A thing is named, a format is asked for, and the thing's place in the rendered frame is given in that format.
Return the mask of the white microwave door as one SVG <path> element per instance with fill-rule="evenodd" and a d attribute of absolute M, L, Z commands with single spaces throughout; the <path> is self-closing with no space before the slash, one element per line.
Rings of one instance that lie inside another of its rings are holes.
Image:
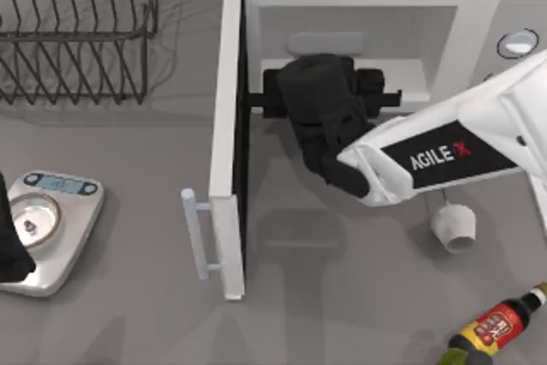
<path fill-rule="evenodd" d="M 209 201 L 223 295 L 245 294 L 250 106 L 245 0 L 223 0 Z"/>

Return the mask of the pale microwave oven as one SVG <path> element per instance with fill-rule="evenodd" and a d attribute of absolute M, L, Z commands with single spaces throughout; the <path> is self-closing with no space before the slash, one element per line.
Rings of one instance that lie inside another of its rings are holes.
<path fill-rule="evenodd" d="M 547 0 L 245 0 L 248 83 L 298 56 L 331 52 L 378 68 L 402 112 L 445 100 L 547 51 Z M 526 57 L 506 60 L 497 42 L 523 28 L 539 35 Z"/>

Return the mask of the round microwave knob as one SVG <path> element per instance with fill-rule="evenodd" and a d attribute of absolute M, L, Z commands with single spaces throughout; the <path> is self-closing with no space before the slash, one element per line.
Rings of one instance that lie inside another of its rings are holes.
<path fill-rule="evenodd" d="M 504 34 L 497 42 L 497 54 L 506 60 L 529 56 L 539 44 L 539 35 L 532 29 L 523 28 Z"/>

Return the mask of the white cup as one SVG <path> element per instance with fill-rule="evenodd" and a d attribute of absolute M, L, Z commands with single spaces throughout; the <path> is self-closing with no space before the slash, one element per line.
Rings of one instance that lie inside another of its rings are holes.
<path fill-rule="evenodd" d="M 467 252 L 475 242 L 476 215 L 467 205 L 451 202 L 446 190 L 441 194 L 443 202 L 432 215 L 431 231 L 448 253 L 459 255 Z"/>

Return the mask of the silver kitchen scale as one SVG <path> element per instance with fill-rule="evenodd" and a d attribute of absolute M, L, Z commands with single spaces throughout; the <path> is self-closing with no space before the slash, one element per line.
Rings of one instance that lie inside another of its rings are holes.
<path fill-rule="evenodd" d="M 94 179 L 33 170 L 7 190 L 15 230 L 36 264 L 23 281 L 0 291 L 50 297 L 68 280 L 100 215 L 103 184 Z"/>

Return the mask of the dark bottle with red label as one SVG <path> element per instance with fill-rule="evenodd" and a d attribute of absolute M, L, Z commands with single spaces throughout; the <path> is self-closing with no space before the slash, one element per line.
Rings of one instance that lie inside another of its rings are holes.
<path fill-rule="evenodd" d="M 494 365 L 493 357 L 519 337 L 546 304 L 547 282 L 521 297 L 504 299 L 451 336 L 435 365 Z"/>

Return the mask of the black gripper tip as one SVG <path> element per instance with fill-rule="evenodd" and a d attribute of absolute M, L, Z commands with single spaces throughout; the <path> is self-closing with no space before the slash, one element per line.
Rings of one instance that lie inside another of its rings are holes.
<path fill-rule="evenodd" d="M 22 282 L 35 269 L 34 259 L 15 230 L 8 191 L 0 172 L 0 284 Z"/>

